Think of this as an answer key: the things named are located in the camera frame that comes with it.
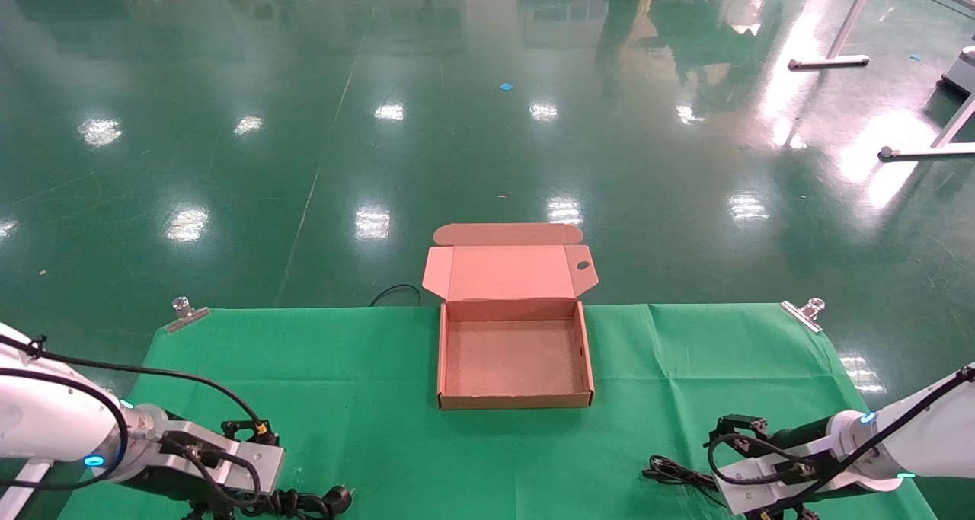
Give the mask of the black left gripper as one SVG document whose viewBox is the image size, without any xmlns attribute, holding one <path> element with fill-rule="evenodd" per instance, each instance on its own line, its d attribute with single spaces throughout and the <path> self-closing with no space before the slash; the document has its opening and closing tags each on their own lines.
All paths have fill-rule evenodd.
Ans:
<svg viewBox="0 0 975 520">
<path fill-rule="evenodd" d="M 237 519 L 234 507 L 217 498 L 212 484 L 205 479 L 167 468 L 146 468 L 117 485 L 135 491 L 163 496 L 190 506 L 182 519 Z"/>
</svg>

